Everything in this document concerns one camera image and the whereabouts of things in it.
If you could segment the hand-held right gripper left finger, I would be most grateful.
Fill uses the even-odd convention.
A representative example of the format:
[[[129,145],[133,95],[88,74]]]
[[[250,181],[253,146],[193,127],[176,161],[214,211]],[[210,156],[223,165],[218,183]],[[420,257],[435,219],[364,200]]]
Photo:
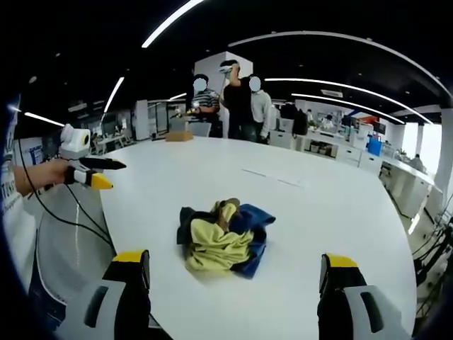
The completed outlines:
[[[101,279],[67,303],[58,338],[143,339],[151,312],[149,291],[149,252],[119,253]]]

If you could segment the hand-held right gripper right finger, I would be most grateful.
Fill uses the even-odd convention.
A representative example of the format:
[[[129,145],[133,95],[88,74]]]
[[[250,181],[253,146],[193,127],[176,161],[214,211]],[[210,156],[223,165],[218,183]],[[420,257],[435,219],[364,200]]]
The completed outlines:
[[[352,259],[323,254],[317,307],[320,339],[399,339],[400,312]]]

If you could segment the person's left hand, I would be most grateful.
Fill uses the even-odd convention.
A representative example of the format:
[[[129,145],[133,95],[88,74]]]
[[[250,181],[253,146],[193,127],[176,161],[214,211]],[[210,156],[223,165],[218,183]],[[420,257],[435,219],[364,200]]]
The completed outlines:
[[[40,180],[41,188],[49,185],[62,184],[65,181],[65,173],[69,168],[69,162],[64,159],[51,159],[40,165]]]

